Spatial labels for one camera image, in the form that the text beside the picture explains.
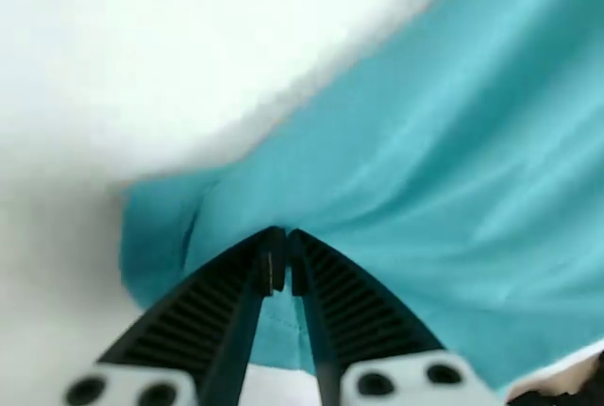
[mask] white surface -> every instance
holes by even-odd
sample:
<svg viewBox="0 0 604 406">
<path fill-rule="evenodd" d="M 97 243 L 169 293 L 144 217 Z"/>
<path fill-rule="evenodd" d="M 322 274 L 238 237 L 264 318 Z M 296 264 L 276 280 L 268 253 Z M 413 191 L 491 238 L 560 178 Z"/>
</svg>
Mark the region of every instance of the white surface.
<svg viewBox="0 0 604 406">
<path fill-rule="evenodd" d="M 0 0 L 0 402 L 47 403 L 139 313 L 124 183 L 241 156 L 425 2 Z M 243 404 L 316 404 L 311 377 L 258 370 Z"/>
</svg>

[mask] teal cloth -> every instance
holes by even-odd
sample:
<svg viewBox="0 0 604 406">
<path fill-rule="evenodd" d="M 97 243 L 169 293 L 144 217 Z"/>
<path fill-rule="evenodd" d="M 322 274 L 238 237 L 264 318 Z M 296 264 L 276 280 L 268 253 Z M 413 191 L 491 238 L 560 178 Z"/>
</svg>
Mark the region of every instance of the teal cloth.
<svg viewBox="0 0 604 406">
<path fill-rule="evenodd" d="M 439 0 L 241 161 L 128 193 L 144 307 L 249 234 L 302 228 L 502 387 L 604 337 L 604 0 Z M 313 369 L 289 286 L 252 362 Z"/>
</svg>

